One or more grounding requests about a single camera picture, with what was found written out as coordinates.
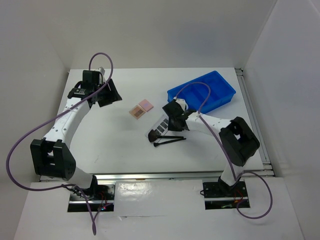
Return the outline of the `clear sheet black swatches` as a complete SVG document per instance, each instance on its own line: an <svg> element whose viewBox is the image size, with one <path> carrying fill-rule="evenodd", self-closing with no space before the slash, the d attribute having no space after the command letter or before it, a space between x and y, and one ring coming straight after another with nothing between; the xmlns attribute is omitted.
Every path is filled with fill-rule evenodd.
<svg viewBox="0 0 320 240"><path fill-rule="evenodd" d="M148 137L148 134L151 130L154 130L157 134L164 136L168 132L169 127L169 117L163 114L149 130L146 131L145 137Z"/></svg>

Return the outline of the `black fan makeup brush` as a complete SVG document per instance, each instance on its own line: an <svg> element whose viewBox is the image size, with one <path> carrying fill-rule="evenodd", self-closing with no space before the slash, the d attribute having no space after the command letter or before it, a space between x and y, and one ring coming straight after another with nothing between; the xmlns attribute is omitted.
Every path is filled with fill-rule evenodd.
<svg viewBox="0 0 320 240"><path fill-rule="evenodd" d="M173 139L173 140L179 139L180 140L180 139L183 139L184 137L183 136L160 135L160 134L157 134L156 131L152 129L148 133L147 138L150 143L153 143L158 139Z"/></svg>

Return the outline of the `thin black makeup brush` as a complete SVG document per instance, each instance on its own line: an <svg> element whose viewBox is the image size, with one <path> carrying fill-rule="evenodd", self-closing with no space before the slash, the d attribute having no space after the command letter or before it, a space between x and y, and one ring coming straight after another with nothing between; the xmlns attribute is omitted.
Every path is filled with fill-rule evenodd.
<svg viewBox="0 0 320 240"><path fill-rule="evenodd" d="M154 142L153 146L156 148L156 147L159 147L161 145L171 144L171 143L184 141L184 140L186 140L186 138L183 137L183 138L176 138L176 139L173 139L173 140L167 140L167 141L163 141L163 142Z"/></svg>

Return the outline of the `brown eyeshadow palette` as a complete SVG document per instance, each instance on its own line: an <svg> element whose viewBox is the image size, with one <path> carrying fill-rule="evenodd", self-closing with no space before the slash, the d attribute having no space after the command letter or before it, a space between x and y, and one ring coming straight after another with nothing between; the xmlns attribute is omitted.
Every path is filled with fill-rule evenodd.
<svg viewBox="0 0 320 240"><path fill-rule="evenodd" d="M139 119L145 113L146 111L139 105L136 105L133 109L129 111L129 114L133 116L135 119Z"/></svg>

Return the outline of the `pink compact case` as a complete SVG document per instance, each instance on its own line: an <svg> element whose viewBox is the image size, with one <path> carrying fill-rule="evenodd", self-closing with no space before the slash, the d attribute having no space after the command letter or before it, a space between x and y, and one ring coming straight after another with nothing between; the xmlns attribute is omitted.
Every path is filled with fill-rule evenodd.
<svg viewBox="0 0 320 240"><path fill-rule="evenodd" d="M138 103L138 105L146 112L149 112L154 108L154 106L147 99L142 100Z"/></svg>

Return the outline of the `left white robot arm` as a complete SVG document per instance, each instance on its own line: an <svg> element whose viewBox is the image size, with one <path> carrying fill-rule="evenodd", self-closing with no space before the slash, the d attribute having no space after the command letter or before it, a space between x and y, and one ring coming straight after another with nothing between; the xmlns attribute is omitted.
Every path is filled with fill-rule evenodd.
<svg viewBox="0 0 320 240"><path fill-rule="evenodd" d="M68 93L63 115L42 139L34 139L30 151L34 171L39 176L65 180L81 188L88 200L97 197L102 187L97 177L81 170L70 151L70 145L83 118L94 104L99 107L121 101L114 82L106 81L105 70L84 70L82 80Z"/></svg>

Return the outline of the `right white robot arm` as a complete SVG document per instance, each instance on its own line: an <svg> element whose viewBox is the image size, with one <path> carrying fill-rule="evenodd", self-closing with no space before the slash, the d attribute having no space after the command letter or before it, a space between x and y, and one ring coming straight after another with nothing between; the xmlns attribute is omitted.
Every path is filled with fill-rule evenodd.
<svg viewBox="0 0 320 240"><path fill-rule="evenodd" d="M174 99L162 109L168 116L169 131L196 131L215 138L227 159L227 165L218 179L218 190L223 196L230 196L248 160L260 147L258 138L247 122L239 116L222 119L200 113L188 108L183 99Z"/></svg>

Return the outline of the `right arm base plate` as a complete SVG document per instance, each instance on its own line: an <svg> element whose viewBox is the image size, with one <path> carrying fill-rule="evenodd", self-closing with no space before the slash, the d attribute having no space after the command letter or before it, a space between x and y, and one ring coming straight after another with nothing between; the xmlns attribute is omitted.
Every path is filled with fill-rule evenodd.
<svg viewBox="0 0 320 240"><path fill-rule="evenodd" d="M203 182L203 190L199 193L204 197L206 210L225 210L239 208L250 208L250 201L247 186L244 181L240 181L231 191L224 193L217 181Z"/></svg>

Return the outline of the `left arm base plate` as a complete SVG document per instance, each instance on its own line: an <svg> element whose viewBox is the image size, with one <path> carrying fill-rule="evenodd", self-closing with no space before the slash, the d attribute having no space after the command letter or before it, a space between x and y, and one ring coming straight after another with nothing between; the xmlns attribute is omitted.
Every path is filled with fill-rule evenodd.
<svg viewBox="0 0 320 240"><path fill-rule="evenodd" d="M99 190L95 195L87 196L88 204L93 213L98 212L98 210L102 212L114 211L115 188L116 185L114 183L99 185ZM85 198L79 190L75 190L70 194L67 211L69 213L88 212Z"/></svg>

